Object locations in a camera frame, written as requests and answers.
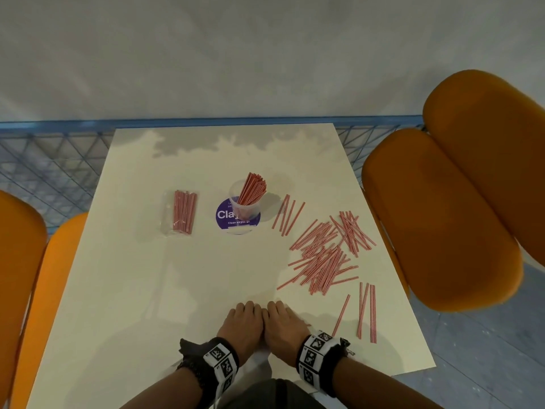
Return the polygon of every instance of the gray floor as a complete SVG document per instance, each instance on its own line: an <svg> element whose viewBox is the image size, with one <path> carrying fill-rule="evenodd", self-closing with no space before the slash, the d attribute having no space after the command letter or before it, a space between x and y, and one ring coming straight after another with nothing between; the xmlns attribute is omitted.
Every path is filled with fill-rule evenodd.
<svg viewBox="0 0 545 409"><path fill-rule="evenodd" d="M397 378L445 409L545 407L545 274L525 265L508 302L442 314L412 308L437 367Z"/></svg>

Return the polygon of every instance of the white table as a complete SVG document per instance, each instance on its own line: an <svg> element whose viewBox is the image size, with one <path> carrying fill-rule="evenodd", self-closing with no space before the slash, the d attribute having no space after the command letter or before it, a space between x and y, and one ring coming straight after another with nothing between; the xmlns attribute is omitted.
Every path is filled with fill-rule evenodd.
<svg viewBox="0 0 545 409"><path fill-rule="evenodd" d="M216 209L249 171L266 179L269 206L252 232L226 234ZM163 194L174 189L200 194L190 237L160 232ZM306 206L281 237L271 226L286 193ZM350 262L360 268L344 274L360 280L325 297L299 285L276 291L294 275L287 264L300 258L288 247L314 219L339 210L359 215L378 243ZM364 337L355 337L359 281L377 286L377 344L369 341L368 305ZM118 408L179 360L180 337L210 339L240 301L280 298L331 332L347 293L337 335L363 362L388 375L434 366L331 124L118 130L28 408ZM274 356L270 363L274 377L297 379Z"/></svg>

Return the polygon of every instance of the purple circular sticker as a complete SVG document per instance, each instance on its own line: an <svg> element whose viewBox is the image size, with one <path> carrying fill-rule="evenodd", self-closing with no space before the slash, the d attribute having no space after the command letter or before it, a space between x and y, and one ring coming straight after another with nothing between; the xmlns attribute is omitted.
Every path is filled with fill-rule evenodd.
<svg viewBox="0 0 545 409"><path fill-rule="evenodd" d="M256 226L259 224L260 219L261 213L257 214L254 219L249 221L241 221L237 219L233 213L233 206L231 205L231 201L229 199L223 201L216 210L216 222L221 229L229 229L231 227L240 227L243 225Z"/></svg>

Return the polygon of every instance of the bracelet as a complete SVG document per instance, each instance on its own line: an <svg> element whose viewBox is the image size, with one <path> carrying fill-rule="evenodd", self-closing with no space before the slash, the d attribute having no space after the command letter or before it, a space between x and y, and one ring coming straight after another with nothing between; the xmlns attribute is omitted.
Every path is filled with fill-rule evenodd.
<svg viewBox="0 0 545 409"><path fill-rule="evenodd" d="M197 409L206 409L232 385L239 367L238 355L221 337L201 345L181 339L180 352L184 359L177 369L187 368L193 372L202 390Z"/></svg>
<svg viewBox="0 0 545 409"><path fill-rule="evenodd" d="M349 345L348 340L336 339L323 331L308 336L297 354L299 376L316 390L335 398L333 371L343 357L354 355L347 349Z"/></svg>

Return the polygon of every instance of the plastic cup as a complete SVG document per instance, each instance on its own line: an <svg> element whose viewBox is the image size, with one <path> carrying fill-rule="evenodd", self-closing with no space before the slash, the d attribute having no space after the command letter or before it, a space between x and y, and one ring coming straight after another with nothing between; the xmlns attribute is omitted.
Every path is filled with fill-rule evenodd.
<svg viewBox="0 0 545 409"><path fill-rule="evenodd" d="M251 205L240 205L236 203L240 196L240 192L242 191L242 187L244 186L244 182L246 182L246 180L241 179L231 185L231 188L229 188L229 200L233 206L235 217L241 221L249 221L259 215L261 207L259 206L259 201Z"/></svg>

